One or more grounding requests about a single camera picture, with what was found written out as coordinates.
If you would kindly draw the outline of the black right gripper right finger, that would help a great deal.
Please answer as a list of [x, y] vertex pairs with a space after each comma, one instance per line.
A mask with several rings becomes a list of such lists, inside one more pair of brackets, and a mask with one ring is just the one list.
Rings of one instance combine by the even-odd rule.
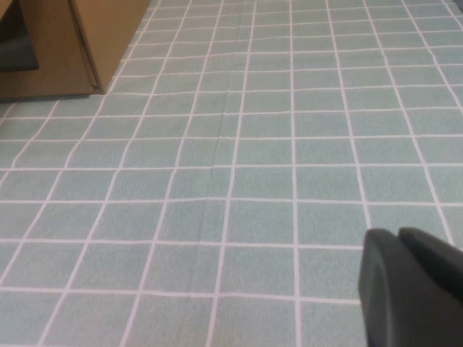
[[401, 228], [399, 239], [425, 274], [419, 289], [424, 312], [418, 322], [425, 346], [462, 345], [462, 251], [418, 228]]

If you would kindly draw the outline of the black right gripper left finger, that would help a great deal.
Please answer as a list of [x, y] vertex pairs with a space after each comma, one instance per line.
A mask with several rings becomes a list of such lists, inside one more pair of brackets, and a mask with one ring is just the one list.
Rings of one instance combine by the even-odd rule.
[[419, 300], [428, 275], [386, 229], [365, 234], [358, 292], [368, 346], [423, 346]]

